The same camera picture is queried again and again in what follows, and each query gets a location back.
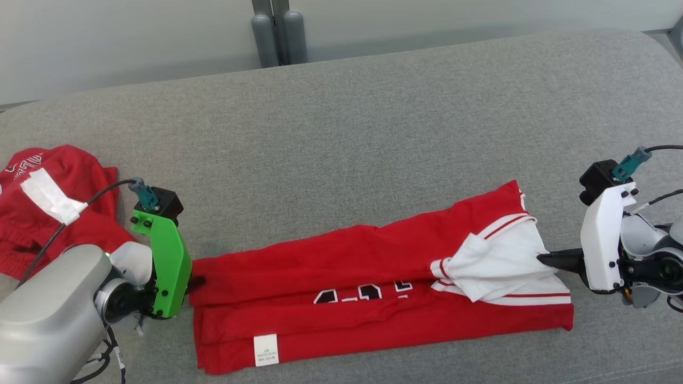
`gray couch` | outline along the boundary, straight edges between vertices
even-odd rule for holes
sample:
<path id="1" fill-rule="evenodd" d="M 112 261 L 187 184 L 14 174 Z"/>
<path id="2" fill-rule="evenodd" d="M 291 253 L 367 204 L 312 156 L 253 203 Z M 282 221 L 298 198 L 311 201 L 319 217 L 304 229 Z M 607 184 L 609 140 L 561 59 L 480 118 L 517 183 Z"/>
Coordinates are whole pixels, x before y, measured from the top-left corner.
<path id="1" fill-rule="evenodd" d="M 578 178 L 638 145 L 682 143 L 683 70 L 622 30 L 528 36 L 114 87 L 0 115 L 0 163 L 71 143 L 178 192 L 194 258 L 356 223 L 382 225 L 513 178 L 549 249 L 579 246 Z M 637 173 L 640 201 L 681 187 L 683 154 Z M 122 223 L 135 197 L 123 193 Z M 681 200 L 647 213 L 664 222 Z M 680 383 L 683 317 L 634 310 L 561 275 L 576 306 L 556 329 L 207 376 L 190 307 L 120 337 L 129 383 Z M 14 282 L 4 277 L 8 294 Z M 99 383 L 117 383 L 107 370 Z"/>

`care label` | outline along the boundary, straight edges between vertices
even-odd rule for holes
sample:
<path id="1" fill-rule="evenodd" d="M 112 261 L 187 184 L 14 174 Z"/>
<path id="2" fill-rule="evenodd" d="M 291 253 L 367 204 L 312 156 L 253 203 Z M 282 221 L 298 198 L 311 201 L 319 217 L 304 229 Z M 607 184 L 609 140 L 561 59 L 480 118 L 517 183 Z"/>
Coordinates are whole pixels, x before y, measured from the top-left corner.
<path id="1" fill-rule="evenodd" d="M 257 367 L 280 362 L 280 357 L 277 354 L 277 334 L 254 337 L 254 359 Z"/>

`folded red jersey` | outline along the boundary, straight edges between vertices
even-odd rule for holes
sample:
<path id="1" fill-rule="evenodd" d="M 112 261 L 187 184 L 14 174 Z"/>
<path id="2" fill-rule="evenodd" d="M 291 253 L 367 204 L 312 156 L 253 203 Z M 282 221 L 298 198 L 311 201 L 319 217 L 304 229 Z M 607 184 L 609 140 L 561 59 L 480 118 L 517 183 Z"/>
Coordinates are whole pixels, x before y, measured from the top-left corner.
<path id="1" fill-rule="evenodd" d="M 60 225 L 24 193 L 29 173 L 44 168 L 72 200 L 86 202 L 116 181 L 116 168 L 103 168 L 73 146 L 30 148 L 15 154 L 0 172 L 0 273 L 20 279 Z M 47 249 L 34 273 L 73 245 L 95 244 L 113 252 L 134 238 L 116 221 L 118 190 L 105 193 L 68 225 Z"/>
<path id="2" fill-rule="evenodd" d="M 569 291 L 535 258 L 546 251 L 523 197 L 510 182 L 381 228 L 195 260 L 199 367 L 571 329 Z"/>

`teal connector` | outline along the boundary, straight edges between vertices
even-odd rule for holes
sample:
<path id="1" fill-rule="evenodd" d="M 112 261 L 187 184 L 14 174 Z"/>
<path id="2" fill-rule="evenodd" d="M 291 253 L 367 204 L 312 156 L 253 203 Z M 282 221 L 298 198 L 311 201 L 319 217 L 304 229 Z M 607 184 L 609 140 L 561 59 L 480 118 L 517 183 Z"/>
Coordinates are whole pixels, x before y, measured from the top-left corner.
<path id="1" fill-rule="evenodd" d="M 149 185 L 145 185 L 145 182 L 141 178 L 132 178 L 135 183 L 129 184 L 128 189 L 137 194 L 137 199 L 140 201 L 140 205 L 148 212 L 152 212 L 156 209 L 157 204 L 159 204 L 159 198 L 152 192 Z"/>
<path id="2" fill-rule="evenodd" d="M 645 147 L 640 146 L 636 152 L 629 154 L 612 170 L 612 176 L 620 182 L 626 182 L 636 172 L 638 166 L 648 161 L 650 157 L 652 157 L 652 153 L 645 151 Z"/>

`black cable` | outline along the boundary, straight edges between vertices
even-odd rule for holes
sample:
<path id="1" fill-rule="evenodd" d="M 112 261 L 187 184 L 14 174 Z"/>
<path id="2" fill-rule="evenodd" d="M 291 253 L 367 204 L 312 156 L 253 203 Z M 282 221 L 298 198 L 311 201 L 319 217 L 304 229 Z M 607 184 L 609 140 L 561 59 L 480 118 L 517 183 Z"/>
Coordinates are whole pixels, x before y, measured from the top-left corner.
<path id="1" fill-rule="evenodd" d="M 116 337 L 114 336 L 114 331 L 108 325 L 107 325 L 107 333 L 109 334 L 109 338 L 111 339 L 112 348 L 117 348 L 119 346 L 119 343 L 116 341 Z M 126 384 L 126 367 L 121 368 L 121 384 Z"/>
<path id="2" fill-rule="evenodd" d="M 649 202 L 647 202 L 647 203 L 648 203 L 649 205 L 652 205 L 652 204 L 655 204 L 655 203 L 659 203 L 660 201 L 662 201 L 662 200 L 664 200 L 664 199 L 668 199 L 668 198 L 671 197 L 671 196 L 680 195 L 681 193 L 683 193 L 683 189 L 676 189 L 674 192 L 667 193 L 666 195 L 661 195 L 660 197 L 657 197 L 656 199 L 651 200 L 651 201 L 649 201 Z"/>
<path id="3" fill-rule="evenodd" d="M 102 372 L 104 372 L 104 370 L 107 369 L 107 367 L 109 366 L 109 362 L 110 362 L 111 359 L 109 358 L 108 355 L 103 355 L 103 356 L 102 356 L 102 360 L 104 360 L 104 363 L 102 364 L 101 367 L 97 368 L 97 371 L 95 371 L 95 372 L 93 372 L 93 373 L 91 373 L 91 374 L 88 374 L 87 376 L 83 376 L 83 377 L 81 377 L 80 379 L 72 380 L 72 381 L 71 381 L 71 384 L 83 384 L 83 383 L 85 383 L 86 381 L 92 380 L 92 379 L 94 379 L 96 376 L 99 376 Z"/>
<path id="4" fill-rule="evenodd" d="M 111 358 L 109 355 L 111 355 L 111 351 L 114 350 L 114 346 L 106 338 L 103 340 L 103 342 L 107 346 L 107 349 L 100 354 L 101 357 L 99 359 L 92 359 L 92 360 L 88 360 L 85 362 L 87 364 L 87 363 L 89 363 L 91 361 L 95 361 L 95 360 L 104 361 L 104 363 L 101 365 L 101 367 L 99 367 L 95 372 L 88 374 L 87 376 L 83 376 L 79 379 L 71 380 L 70 384 L 84 384 L 85 382 L 90 381 L 90 380 L 94 379 L 95 377 L 99 376 L 102 372 L 104 372 L 104 370 L 107 369 L 107 367 L 109 366 L 109 362 L 111 361 Z"/>
<path id="5" fill-rule="evenodd" d="M 38 265 L 38 262 L 43 258 L 43 256 L 45 256 L 45 251 L 48 249 L 48 247 L 50 247 L 50 245 L 52 245 L 52 243 L 54 243 L 55 239 L 57 238 L 57 236 L 59 236 L 61 231 L 64 230 L 64 228 L 66 228 L 66 224 L 63 223 L 59 226 L 59 228 L 57 228 L 54 235 L 52 235 L 52 237 L 50 237 L 50 240 L 47 240 L 47 243 L 45 243 L 45 246 L 40 250 L 40 252 L 38 252 L 38 255 L 36 256 L 36 258 L 34 258 L 33 261 L 31 262 L 31 265 L 29 265 L 29 268 L 24 273 L 24 276 L 21 278 L 21 280 L 19 280 L 19 283 L 16 285 L 15 290 L 17 288 L 21 287 L 22 285 L 24 285 L 24 283 L 29 279 L 29 277 L 31 277 L 31 272 L 33 272 L 33 270 Z"/>
<path id="6" fill-rule="evenodd" d="M 683 308 L 680 308 L 680 307 L 674 305 L 674 304 L 671 302 L 671 296 L 667 297 L 667 304 L 669 304 L 669 307 L 671 307 L 671 309 L 673 309 L 674 311 L 676 311 L 676 312 L 678 312 L 678 313 L 680 313 L 680 314 L 683 314 Z"/>
<path id="7" fill-rule="evenodd" d="M 135 182 L 135 180 L 125 179 L 125 180 L 117 181 L 111 185 L 108 185 L 103 190 L 97 192 L 95 194 L 95 196 L 93 196 L 90 200 L 87 201 L 86 204 L 89 206 L 95 200 L 97 200 L 100 196 L 104 195 L 105 193 L 111 191 L 112 189 L 114 189 L 120 185 L 132 184 L 134 182 Z M 47 243 L 45 243 L 45 246 L 40 250 L 40 252 L 38 252 L 38 255 L 36 256 L 36 258 L 34 258 L 33 261 L 31 262 L 31 265 L 29 265 L 29 268 L 24 273 L 24 276 L 21 278 L 21 280 L 19 280 L 19 283 L 16 285 L 15 290 L 17 288 L 21 287 L 22 285 L 24 285 L 24 283 L 29 279 L 29 277 L 31 277 L 31 272 L 33 272 L 33 270 L 38 265 L 39 261 L 41 261 L 43 256 L 45 256 L 45 251 L 47 251 L 47 249 L 50 247 L 50 245 L 52 245 L 52 243 L 54 243 L 55 239 L 57 238 L 57 236 L 59 236 L 61 231 L 64 230 L 64 228 L 66 228 L 66 224 L 61 224 L 59 226 L 59 228 L 57 228 L 57 230 L 55 231 L 54 235 L 52 235 L 52 237 L 50 237 L 50 240 L 47 240 Z"/>
<path id="8" fill-rule="evenodd" d="M 646 148 L 645 152 L 652 152 L 652 151 L 658 151 L 658 150 L 683 150 L 683 146 L 676 146 L 676 145 L 654 146 L 654 147 Z"/>

